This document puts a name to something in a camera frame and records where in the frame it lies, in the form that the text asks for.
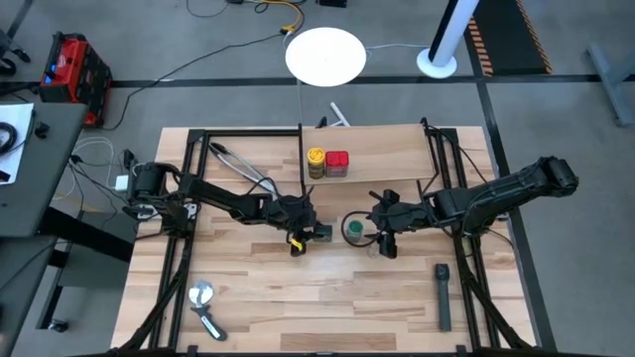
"yellow can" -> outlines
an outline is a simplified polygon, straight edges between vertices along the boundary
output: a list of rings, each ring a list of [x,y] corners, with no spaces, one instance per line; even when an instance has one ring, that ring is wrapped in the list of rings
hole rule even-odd
[[[324,162],[326,153],[322,148],[310,148],[307,153],[307,164],[309,165],[309,177],[311,179],[321,179],[324,176]]]

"green cup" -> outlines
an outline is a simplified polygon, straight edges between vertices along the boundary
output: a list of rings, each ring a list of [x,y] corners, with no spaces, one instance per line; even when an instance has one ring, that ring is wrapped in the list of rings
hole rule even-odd
[[[364,225],[361,224],[360,221],[350,221],[350,223],[348,223],[348,228],[346,228],[346,237],[351,242],[357,243],[361,239],[361,234],[363,231]]]

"table leg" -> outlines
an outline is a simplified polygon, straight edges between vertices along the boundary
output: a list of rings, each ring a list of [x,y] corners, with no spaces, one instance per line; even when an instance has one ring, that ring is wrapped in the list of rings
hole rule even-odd
[[[40,234],[55,235],[69,242],[130,262],[134,245],[97,229],[55,208],[48,207],[40,223]]]

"white round lamp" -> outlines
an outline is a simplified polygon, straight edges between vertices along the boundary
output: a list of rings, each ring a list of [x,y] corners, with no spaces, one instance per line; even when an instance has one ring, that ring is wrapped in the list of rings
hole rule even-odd
[[[285,55],[291,74],[314,86],[331,87],[355,78],[366,65],[364,45],[334,28],[305,31],[294,38]]]

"metal tongs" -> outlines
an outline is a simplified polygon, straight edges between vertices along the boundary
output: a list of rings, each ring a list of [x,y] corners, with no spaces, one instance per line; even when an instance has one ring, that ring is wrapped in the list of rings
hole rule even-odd
[[[225,148],[224,146],[222,146],[222,145],[220,145],[218,143],[209,143],[209,150],[222,163],[226,164],[229,168],[231,168],[232,170],[234,170],[237,173],[241,174],[244,178],[249,179],[250,181],[252,181],[254,183],[258,183],[259,186],[261,186],[266,191],[271,193],[271,195],[274,197],[274,199],[276,199],[278,197],[278,194],[276,193],[276,189],[274,188],[273,183],[270,182],[269,180],[266,180],[265,179],[266,177],[264,175],[262,175],[262,173],[260,173],[258,170],[256,170],[254,167],[252,167],[249,163],[247,163],[241,157],[236,155],[234,152],[232,152],[231,150]],[[248,173],[245,173],[242,170],[240,170],[240,169],[236,168],[235,166],[233,166],[229,162],[229,160],[231,160],[231,159],[239,162],[242,166],[244,166],[245,169],[247,169]]]

